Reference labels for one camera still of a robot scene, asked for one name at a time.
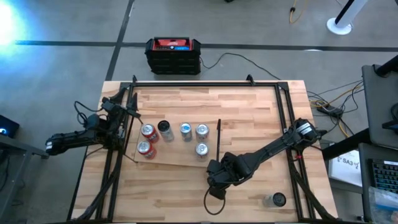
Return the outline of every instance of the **yellow cable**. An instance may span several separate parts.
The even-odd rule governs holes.
[[[312,106],[312,108],[321,108],[322,106],[328,106],[328,105],[330,105],[332,102],[334,102],[334,101],[338,100],[340,97],[344,96],[345,94],[347,94],[347,93],[349,93],[349,92],[351,92],[351,91],[353,91],[353,90],[355,90],[355,89],[361,88],[361,87],[362,87],[362,86],[357,86],[357,87],[355,87],[355,88],[352,88],[352,89],[350,89],[350,90],[347,90],[347,91],[345,91],[344,93],[342,93],[340,96],[337,96],[334,100],[330,101],[330,102],[327,103],[327,104],[324,104],[324,105],[311,105],[311,106]]]
[[[340,121],[337,121],[337,122],[338,122],[338,126],[340,127],[341,132],[343,132],[343,134],[348,138],[349,135],[344,131],[343,127],[341,126]]]
[[[296,3],[297,3],[297,0],[294,0],[293,7],[296,6]],[[304,13],[305,9],[307,8],[307,3],[308,3],[308,0],[305,0],[305,1],[304,1],[304,8],[303,8],[303,10],[301,10],[301,12],[300,12],[300,14],[298,15],[298,18],[297,18],[296,20],[293,21],[293,11],[290,12],[289,22],[290,22],[291,24],[297,22],[297,21],[300,19],[301,15]]]

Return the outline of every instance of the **black cap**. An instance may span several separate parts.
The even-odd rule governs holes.
[[[159,131],[167,131],[170,128],[170,123],[168,121],[161,121],[159,124],[157,124],[157,129]]]
[[[276,206],[283,207],[286,204],[286,197],[284,194],[277,192],[272,197],[272,201]]]

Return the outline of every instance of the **portable power station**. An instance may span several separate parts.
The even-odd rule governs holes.
[[[188,37],[155,37],[146,43],[145,54],[152,72],[157,75],[197,75],[200,45]]]

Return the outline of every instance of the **black floor stripe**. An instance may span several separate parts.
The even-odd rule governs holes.
[[[146,43],[124,42],[122,47],[145,47]],[[255,45],[255,44],[202,44],[203,49],[244,50],[322,50],[340,52],[398,52],[398,47],[332,47],[305,45]]]
[[[113,54],[112,54],[112,59],[111,59],[111,62],[109,63],[108,71],[106,72],[105,81],[111,81],[112,80],[114,69],[116,67],[116,62],[118,61],[120,48],[122,46],[123,38],[124,38],[124,35],[126,33],[127,24],[129,23],[130,12],[132,10],[132,4],[133,3],[134,3],[134,0],[129,0],[129,4],[127,5],[127,9],[126,9],[126,12],[124,14],[123,23],[122,23],[122,26],[120,28],[118,41],[116,42],[116,46],[115,46]]]
[[[116,42],[16,40],[15,45],[113,47]]]

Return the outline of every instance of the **table leg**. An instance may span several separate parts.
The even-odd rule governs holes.
[[[358,148],[359,143],[371,143],[369,128],[322,150],[323,159],[330,160]]]

